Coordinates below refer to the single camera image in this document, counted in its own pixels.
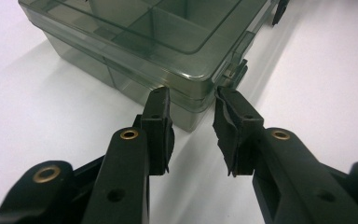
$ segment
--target brass insert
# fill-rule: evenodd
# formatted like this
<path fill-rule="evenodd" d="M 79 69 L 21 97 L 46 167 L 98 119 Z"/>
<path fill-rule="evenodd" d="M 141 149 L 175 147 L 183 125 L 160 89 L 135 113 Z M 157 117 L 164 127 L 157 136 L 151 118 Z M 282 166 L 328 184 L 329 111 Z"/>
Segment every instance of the brass insert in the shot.
<path fill-rule="evenodd" d="M 290 135 L 284 131 L 279 131 L 279 130 L 275 130 L 275 131 L 272 131 L 272 136 L 274 138 L 278 138 L 280 140 L 288 140 L 290 139 Z"/>
<path fill-rule="evenodd" d="M 38 184 L 49 182 L 57 177 L 60 172 L 61 169 L 56 165 L 43 167 L 34 174 L 34 182 Z"/>
<path fill-rule="evenodd" d="M 138 132 L 136 130 L 126 130 L 120 134 L 120 137 L 125 140 L 131 140 L 138 137 Z"/>

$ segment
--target white background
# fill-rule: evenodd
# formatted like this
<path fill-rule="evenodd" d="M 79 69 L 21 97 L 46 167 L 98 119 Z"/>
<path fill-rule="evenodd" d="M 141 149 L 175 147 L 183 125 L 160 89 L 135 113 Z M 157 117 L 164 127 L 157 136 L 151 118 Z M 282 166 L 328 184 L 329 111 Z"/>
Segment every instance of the white background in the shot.
<path fill-rule="evenodd" d="M 358 161 L 358 0 L 292 0 L 245 58 L 238 90 L 265 126 L 296 133 L 348 172 Z M 16 1 L 0 0 L 0 203 L 39 162 L 78 168 L 102 156 L 142 111 L 62 60 Z M 252 178 L 227 176 L 212 122 L 210 109 L 195 132 L 175 127 L 171 172 L 151 177 L 151 223 L 263 223 Z"/>

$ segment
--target plastic storage box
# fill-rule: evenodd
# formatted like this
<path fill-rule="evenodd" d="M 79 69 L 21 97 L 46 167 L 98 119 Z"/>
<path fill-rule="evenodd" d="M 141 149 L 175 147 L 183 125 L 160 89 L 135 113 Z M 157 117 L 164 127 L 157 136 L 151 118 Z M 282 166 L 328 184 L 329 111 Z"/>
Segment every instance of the plastic storage box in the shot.
<path fill-rule="evenodd" d="M 215 87 L 236 88 L 270 0 L 20 0 L 58 54 L 144 104 L 171 89 L 171 117 L 193 131 Z"/>

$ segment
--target transparent plastic box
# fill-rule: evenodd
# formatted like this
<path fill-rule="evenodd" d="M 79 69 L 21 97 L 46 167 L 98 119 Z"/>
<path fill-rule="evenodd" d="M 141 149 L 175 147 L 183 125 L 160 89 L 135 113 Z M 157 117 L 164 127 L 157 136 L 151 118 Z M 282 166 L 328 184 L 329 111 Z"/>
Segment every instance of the transparent plastic box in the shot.
<path fill-rule="evenodd" d="M 144 104 L 171 89 L 175 125 L 193 131 L 217 86 L 236 88 L 276 1 L 20 0 L 58 54 Z"/>

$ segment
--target mounting hole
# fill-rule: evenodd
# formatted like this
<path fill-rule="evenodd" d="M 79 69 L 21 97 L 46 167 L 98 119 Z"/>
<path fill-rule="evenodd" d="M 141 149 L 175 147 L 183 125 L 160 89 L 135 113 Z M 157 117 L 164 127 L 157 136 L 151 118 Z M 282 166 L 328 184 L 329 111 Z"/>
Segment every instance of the mounting hole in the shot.
<path fill-rule="evenodd" d="M 136 130 L 126 130 L 120 134 L 120 137 L 125 140 L 131 140 L 138 136 L 138 132 Z"/>
<path fill-rule="evenodd" d="M 290 138 L 290 135 L 284 131 L 275 130 L 275 131 L 272 131 L 271 134 L 274 138 L 277 138 L 280 140 L 288 140 Z"/>
<path fill-rule="evenodd" d="M 107 194 L 107 200 L 109 200 L 111 203 L 117 203 L 123 200 L 125 195 L 126 191 L 124 189 L 112 189 Z"/>
<path fill-rule="evenodd" d="M 55 179 L 61 172 L 61 169 L 56 165 L 43 167 L 34 174 L 34 182 L 43 184 Z"/>
<path fill-rule="evenodd" d="M 322 199 L 323 201 L 326 201 L 326 202 L 329 202 L 329 203 L 332 203 L 333 201 L 336 200 L 336 197 L 330 193 L 329 191 L 325 190 L 325 189 L 317 189 L 315 191 L 315 195 Z"/>

